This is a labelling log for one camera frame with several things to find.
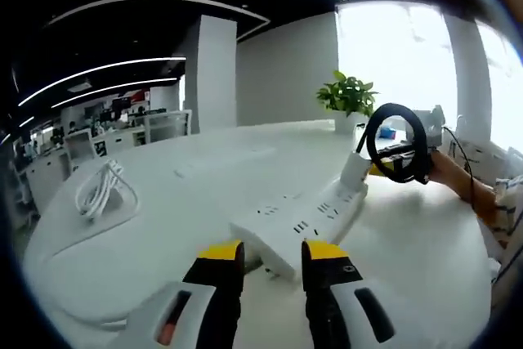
white table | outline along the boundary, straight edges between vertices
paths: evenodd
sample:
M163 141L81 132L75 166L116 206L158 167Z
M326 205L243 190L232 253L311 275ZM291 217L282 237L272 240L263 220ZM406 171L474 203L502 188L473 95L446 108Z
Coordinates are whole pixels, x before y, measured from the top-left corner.
M71 320L129 311L169 280L180 280L200 250L229 239L228 221L340 173L353 141L329 121L236 128L161 141L113 155L141 199L138 217L43 264L78 235L74 191L103 159L83 164L38 223L24 270L45 312L74 347L115 333ZM363 276L390 285L454 341L470 342L489 317L487 255L471 209L439 184L369 177L369 194L341 246ZM238 348L312 347L301 287L263 269L245 277Z

wire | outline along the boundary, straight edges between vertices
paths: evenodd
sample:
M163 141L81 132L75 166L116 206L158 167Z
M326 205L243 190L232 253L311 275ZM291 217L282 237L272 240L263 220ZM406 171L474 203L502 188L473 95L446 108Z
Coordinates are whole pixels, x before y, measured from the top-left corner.
M77 189L74 197L76 209L89 220L94 220L101 216L104 208L109 201L110 192L118 184L119 175L123 168L113 159L107 161L101 169L92 177L88 177L86 181ZM96 184L94 189L85 195L81 201L81 194L86 186L91 182L93 177L100 176L100 181Z
M469 172L471 175L471 207L472 207L472 210L474 210L474 198L475 198L475 196L474 196L474 175L472 174L471 163L468 160L467 155L465 154L465 150L463 150L463 148L461 147L461 144L459 143L458 138L454 135L454 133L450 130L450 128L448 128L447 126L443 126L443 129L446 130L452 136L452 138L456 142L456 145L458 145L458 148L461 150L461 153L463 154L463 158L465 159L465 163L466 163L465 170L467 172Z
M69 245L67 245L66 247L61 248L60 250L58 250L58 251L56 251L55 253L53 253L53 254L51 255L51 257L55 257L55 256L58 255L59 253L63 253L66 249L72 248L72 247L74 247L75 245L78 245L78 244L80 244L80 243L83 243L84 241L87 241L87 240L89 240L89 239L92 239L92 238L95 237L95 236L101 235L102 233L105 233L105 232L108 231L108 230L114 229L115 227L124 224L125 222L129 221L130 219L134 218L134 217L137 215L137 213L138 213L138 209L140 208L140 198L138 197L138 194L136 193L136 191L134 190L134 188L132 188L131 185L130 185L128 182L126 182L125 179L123 179L123 177L122 177L119 173L114 172L114 175L115 175L115 176L118 178L118 180L121 181L121 182L122 182L122 183L123 183L123 184L124 184L124 185L125 185L125 186L130 190L130 191L131 191L131 193L132 193L132 197L134 198L134 203L135 203L135 208L134 208L132 214L130 214L129 217L126 217L126 218L123 219L123 220L118 220L118 221L116 221L116 222L110 224L109 226L107 226L107 227L105 227L105 228L103 228L103 229L101 229L101 230L99 230L99 231L95 231L94 233L92 233L92 234L90 234L90 235L88 235L88 236L86 236L86 237L84 237L84 238L82 238L82 239L80 239L80 240L78 240L78 241L75 241L74 243L69 244Z
M360 142L358 143L358 147L356 147L356 153L361 153L361 150L363 149L363 144L365 143L365 139L367 138L367 128L363 131L363 135L360 138Z

window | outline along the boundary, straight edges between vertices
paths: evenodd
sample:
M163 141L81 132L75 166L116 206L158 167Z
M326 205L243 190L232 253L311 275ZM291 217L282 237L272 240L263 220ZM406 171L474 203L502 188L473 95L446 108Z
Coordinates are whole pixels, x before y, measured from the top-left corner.
M36 141L38 145L43 145L51 140L53 126L46 127L43 130L38 130L31 133L31 141Z
M441 105L455 128L458 92L449 32L439 10L411 2L343 5L337 13L339 69L374 82L376 105Z
M477 22L489 63L492 91L493 143L503 149L523 152L523 139L515 135L523 124L523 67L516 49L500 32Z

black ring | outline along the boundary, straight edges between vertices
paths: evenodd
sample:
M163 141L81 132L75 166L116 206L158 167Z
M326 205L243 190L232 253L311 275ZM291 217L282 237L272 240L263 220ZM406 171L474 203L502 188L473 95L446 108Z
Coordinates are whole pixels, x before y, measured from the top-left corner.
M378 128L383 123L383 120L390 118L391 116L401 116L410 127L412 127L415 136L413 140L414 156L411 162L406 167L398 168L397 170L392 170L386 167L376 151L375 139L376 134L378 133ZM412 110L400 104L390 103L380 106L370 117L367 128L365 129L365 134L367 137L367 151L369 152L370 159L385 176L397 183L407 183L414 179L419 181L424 180L424 177L428 174L430 169L427 134L425 133L425 128L423 127L422 122Z

white wall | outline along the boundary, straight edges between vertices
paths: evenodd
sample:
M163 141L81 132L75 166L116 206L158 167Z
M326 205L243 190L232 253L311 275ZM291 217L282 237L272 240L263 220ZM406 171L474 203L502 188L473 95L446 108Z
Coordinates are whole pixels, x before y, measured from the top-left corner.
M178 83L172 86L158 86L150 89L150 108L158 110L165 108L169 110L178 110Z
M238 45L238 125L324 119L315 99L337 69L334 13L269 30Z

